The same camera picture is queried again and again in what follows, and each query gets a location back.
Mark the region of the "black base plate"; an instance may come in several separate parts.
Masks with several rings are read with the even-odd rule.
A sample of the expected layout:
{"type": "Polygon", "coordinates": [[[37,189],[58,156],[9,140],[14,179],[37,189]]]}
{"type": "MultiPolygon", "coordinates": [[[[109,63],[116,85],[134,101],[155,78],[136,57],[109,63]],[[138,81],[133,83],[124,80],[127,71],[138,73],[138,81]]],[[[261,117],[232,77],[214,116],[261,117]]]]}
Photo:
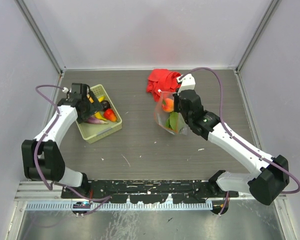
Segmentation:
{"type": "Polygon", "coordinates": [[[226,192],[214,190],[205,180],[93,180],[90,191],[75,189],[85,197],[101,199],[111,196],[114,204],[164,203],[169,197],[173,204],[199,204],[211,198],[224,198],[226,192]]]}

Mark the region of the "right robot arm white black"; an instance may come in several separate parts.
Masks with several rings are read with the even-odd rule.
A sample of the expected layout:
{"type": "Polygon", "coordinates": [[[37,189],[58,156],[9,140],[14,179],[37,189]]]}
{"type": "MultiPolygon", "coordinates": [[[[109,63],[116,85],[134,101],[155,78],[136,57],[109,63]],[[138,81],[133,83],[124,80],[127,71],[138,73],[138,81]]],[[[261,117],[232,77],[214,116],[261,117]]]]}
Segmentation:
{"type": "Polygon", "coordinates": [[[225,192],[248,193],[269,206],[290,183],[285,157],[273,157],[237,135],[218,115],[204,109],[194,90],[174,93],[173,98],[174,110],[181,114],[194,134],[219,146],[248,170],[248,173],[217,171],[208,180],[213,196],[221,197],[225,192]]]}

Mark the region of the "red strawberry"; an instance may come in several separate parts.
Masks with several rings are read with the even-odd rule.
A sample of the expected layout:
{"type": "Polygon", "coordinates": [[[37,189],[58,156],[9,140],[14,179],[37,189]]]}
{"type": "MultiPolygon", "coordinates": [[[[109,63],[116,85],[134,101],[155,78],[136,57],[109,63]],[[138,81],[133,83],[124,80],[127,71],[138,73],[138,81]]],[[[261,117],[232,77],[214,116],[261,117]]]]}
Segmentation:
{"type": "Polygon", "coordinates": [[[104,111],[103,117],[111,122],[117,121],[117,116],[111,108],[108,108],[104,111]]]}

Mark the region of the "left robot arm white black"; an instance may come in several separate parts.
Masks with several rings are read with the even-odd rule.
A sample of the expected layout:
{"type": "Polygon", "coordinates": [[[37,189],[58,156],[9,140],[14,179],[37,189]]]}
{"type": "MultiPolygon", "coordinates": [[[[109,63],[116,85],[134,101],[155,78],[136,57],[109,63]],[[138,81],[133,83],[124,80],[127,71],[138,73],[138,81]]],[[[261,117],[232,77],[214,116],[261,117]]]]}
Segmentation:
{"type": "Polygon", "coordinates": [[[85,198],[91,189],[88,177],[66,166],[60,145],[74,122],[86,122],[102,110],[102,104],[85,83],[63,87],[65,97],[58,103],[45,96],[41,88],[38,85],[35,90],[53,106],[54,115],[36,137],[24,140],[21,144],[24,175],[29,180],[42,181],[49,190],[56,183],[72,188],[78,198],[85,198]]]}

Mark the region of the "clear zip top bag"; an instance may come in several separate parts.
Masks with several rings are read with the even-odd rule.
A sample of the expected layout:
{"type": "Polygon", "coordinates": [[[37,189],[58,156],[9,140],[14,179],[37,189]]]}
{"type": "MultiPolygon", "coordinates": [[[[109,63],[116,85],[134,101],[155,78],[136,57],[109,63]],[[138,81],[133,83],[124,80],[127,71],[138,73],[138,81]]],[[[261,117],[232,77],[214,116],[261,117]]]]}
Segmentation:
{"type": "Polygon", "coordinates": [[[159,91],[160,97],[154,108],[154,120],[172,135],[187,135],[188,127],[182,115],[174,110],[172,92],[159,91]]]}

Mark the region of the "dark purple plum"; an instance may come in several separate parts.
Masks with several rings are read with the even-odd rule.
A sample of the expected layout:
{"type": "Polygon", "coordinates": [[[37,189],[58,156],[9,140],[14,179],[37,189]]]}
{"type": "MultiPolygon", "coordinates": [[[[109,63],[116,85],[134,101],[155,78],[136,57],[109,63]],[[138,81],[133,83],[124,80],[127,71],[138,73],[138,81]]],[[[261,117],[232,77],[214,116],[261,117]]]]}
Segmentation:
{"type": "Polygon", "coordinates": [[[102,111],[106,111],[108,109],[111,109],[111,104],[108,100],[103,100],[100,102],[100,104],[102,105],[102,111]]]}

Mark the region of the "red crumpled cloth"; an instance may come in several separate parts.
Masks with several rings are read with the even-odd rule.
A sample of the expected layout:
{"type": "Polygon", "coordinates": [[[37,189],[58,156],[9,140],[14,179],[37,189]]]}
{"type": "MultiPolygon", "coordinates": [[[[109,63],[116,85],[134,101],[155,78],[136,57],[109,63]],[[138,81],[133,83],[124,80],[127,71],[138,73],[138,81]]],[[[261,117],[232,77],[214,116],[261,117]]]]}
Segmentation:
{"type": "Polygon", "coordinates": [[[181,74],[177,71],[171,71],[164,68],[156,68],[152,70],[148,76],[146,92],[151,93],[155,102],[161,97],[161,92],[175,92],[181,85],[177,83],[177,78],[181,74]]]}

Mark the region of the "orange peach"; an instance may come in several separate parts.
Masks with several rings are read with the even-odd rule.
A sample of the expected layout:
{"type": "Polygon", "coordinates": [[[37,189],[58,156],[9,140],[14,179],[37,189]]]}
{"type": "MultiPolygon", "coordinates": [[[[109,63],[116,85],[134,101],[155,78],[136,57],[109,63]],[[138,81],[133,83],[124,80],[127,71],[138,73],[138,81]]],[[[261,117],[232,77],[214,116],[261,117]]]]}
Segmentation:
{"type": "Polygon", "coordinates": [[[171,98],[164,98],[162,100],[162,110],[166,113],[171,113],[174,111],[174,100],[171,98]]]}

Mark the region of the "purple eggplant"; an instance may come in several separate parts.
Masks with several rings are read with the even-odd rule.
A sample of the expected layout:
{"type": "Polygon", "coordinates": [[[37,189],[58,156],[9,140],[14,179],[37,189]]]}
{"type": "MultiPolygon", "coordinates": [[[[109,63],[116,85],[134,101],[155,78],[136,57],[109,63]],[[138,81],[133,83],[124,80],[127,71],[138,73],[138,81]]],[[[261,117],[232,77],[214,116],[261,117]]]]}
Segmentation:
{"type": "Polygon", "coordinates": [[[89,117],[86,121],[88,124],[94,124],[94,125],[107,125],[108,122],[106,120],[98,119],[95,117],[89,117]]]}

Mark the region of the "green leafy vegetable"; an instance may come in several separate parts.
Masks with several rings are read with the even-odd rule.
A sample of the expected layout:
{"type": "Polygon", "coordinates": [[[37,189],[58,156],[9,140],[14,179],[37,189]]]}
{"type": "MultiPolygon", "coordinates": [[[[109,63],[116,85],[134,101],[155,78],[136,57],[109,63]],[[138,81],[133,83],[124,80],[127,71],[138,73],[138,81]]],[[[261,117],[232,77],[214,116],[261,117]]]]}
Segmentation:
{"type": "Polygon", "coordinates": [[[178,112],[171,112],[164,125],[174,134],[183,134],[186,130],[186,123],[182,115],[178,112]]]}

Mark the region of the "green plastic basket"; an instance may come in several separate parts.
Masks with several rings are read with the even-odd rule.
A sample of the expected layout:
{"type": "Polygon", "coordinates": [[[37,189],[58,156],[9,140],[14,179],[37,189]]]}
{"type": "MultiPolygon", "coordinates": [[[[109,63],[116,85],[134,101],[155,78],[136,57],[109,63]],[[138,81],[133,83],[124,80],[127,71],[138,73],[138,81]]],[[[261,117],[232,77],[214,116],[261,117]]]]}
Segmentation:
{"type": "Polygon", "coordinates": [[[94,95],[98,98],[105,96],[105,100],[107,100],[109,102],[111,109],[113,110],[115,116],[117,117],[116,122],[107,120],[108,124],[92,124],[92,123],[86,123],[86,122],[83,122],[83,123],[75,122],[82,138],[87,143],[92,144],[98,140],[101,140],[101,139],[121,130],[123,121],[122,121],[122,118],[119,115],[119,112],[117,111],[115,105],[113,104],[113,101],[109,97],[108,93],[106,92],[106,90],[102,84],[92,86],[90,89],[94,93],[94,95]]]}

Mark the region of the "yellow banana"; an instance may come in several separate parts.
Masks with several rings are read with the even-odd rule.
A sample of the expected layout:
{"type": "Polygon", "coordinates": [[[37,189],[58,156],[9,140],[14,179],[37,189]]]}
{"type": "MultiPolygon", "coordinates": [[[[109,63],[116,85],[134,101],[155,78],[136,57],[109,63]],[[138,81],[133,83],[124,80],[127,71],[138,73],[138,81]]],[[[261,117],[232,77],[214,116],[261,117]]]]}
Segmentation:
{"type": "MultiPolygon", "coordinates": [[[[98,101],[101,103],[103,100],[105,100],[105,96],[101,96],[98,98],[98,101]]],[[[102,120],[102,121],[106,121],[106,119],[103,117],[103,115],[98,111],[94,114],[94,117],[102,120]]]]}

